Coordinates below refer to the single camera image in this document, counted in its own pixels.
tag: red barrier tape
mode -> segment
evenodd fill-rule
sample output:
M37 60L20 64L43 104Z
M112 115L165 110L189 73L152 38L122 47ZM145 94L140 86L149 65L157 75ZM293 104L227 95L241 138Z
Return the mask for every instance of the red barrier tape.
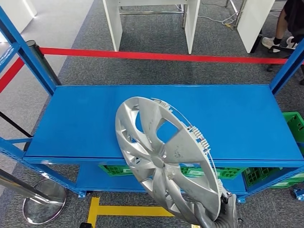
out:
M10 83L17 73L24 65L20 57L13 63L10 69L0 78L0 93L2 92L8 83Z
M142 52L115 52L99 50L63 49L41 47L41 51L46 55L60 56L83 56L83 57L104 57L104 58L127 58L146 60L168 60L188 62L216 62L216 63L256 63L256 64L284 64L287 60L282 58L253 58L253 57L224 57L224 56L195 56L175 55Z

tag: black cable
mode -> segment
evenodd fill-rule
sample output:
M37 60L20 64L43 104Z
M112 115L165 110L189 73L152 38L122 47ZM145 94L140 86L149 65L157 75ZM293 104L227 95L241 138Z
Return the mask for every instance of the black cable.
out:
M10 118L8 118L8 116L5 115L3 112L0 112L0 117L2 117L4 120L7 121L8 123L12 125L13 127L16 128L17 130L29 137L29 138L32 138L32 135L27 133L27 131L23 129L22 127L17 125L17 123L11 120Z

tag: hubcap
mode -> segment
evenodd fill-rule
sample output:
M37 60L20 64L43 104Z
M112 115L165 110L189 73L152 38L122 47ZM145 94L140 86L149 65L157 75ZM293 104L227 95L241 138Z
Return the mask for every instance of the hubcap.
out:
M209 162L209 145L198 129L186 126L173 111L177 110L161 100L127 99L116 113L118 144L134 176L166 210L191 224L199 225L195 214L200 213L214 221L220 213L223 186ZM138 114L143 129L137 127ZM166 132L170 139L164 142L158 130L166 121L177 132ZM181 172L181 163L198 163L204 175L188 178ZM183 191L191 200L185 200ZM204 209L195 207L196 202Z

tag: yellow floor tape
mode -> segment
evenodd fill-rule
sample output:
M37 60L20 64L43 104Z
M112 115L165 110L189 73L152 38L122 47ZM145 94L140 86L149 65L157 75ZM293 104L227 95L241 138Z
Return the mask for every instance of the yellow floor tape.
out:
M88 223L95 228L97 215L114 216L173 216L163 207L142 206L100 206L100 197L92 197L88 212Z

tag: white shoe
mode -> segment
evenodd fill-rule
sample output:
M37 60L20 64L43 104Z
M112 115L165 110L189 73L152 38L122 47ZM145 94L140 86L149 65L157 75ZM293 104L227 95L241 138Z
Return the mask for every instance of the white shoe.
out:
M275 37L272 37L272 38L267 38L267 37L263 37L263 39L262 39L262 44L263 45L263 46L265 46L265 47L266 47L266 48L268 48L268 49L270 49L270 48L272 48L272 46L278 46L278 47L279 47L281 44L275 44L274 43L274 40L275 40ZM273 49L273 52L274 53L277 53L277 52L279 52L280 50L278 50L278 49Z
M297 43L291 42L291 40L293 38L294 37L290 37L286 41L286 43L287 44L287 48L296 49L296 47L297 46Z

